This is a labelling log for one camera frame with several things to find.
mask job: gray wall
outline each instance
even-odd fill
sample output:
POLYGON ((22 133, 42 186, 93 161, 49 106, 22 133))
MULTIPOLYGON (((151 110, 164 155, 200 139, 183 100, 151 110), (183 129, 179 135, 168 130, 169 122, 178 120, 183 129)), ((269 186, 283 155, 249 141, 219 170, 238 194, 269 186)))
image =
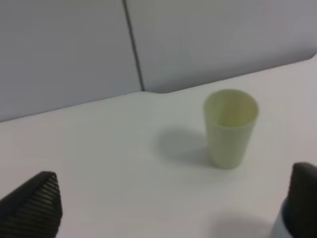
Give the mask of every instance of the gray wall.
POLYGON ((317 52, 316 0, 127 1, 148 91, 171 92, 317 52))
POLYGON ((139 90, 121 0, 0 2, 0 121, 139 90))

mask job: white table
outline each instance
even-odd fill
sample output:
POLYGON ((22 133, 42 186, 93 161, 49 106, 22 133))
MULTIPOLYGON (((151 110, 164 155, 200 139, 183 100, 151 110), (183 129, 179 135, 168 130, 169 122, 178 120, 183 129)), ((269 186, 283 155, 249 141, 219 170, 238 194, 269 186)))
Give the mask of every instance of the white table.
POLYGON ((0 196, 55 171, 63 238, 263 238, 291 166, 317 163, 317 58, 169 94, 134 93, 0 124, 0 196), (243 164, 208 164, 202 104, 223 88, 261 112, 243 164))

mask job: pale yellow cup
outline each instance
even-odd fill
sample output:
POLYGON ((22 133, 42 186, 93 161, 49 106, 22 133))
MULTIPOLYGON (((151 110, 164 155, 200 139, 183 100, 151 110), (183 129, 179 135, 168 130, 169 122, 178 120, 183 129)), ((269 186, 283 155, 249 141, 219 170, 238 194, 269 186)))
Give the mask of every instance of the pale yellow cup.
POLYGON ((223 169, 239 166, 259 114, 256 100, 235 89, 212 93, 204 104, 208 147, 223 169))

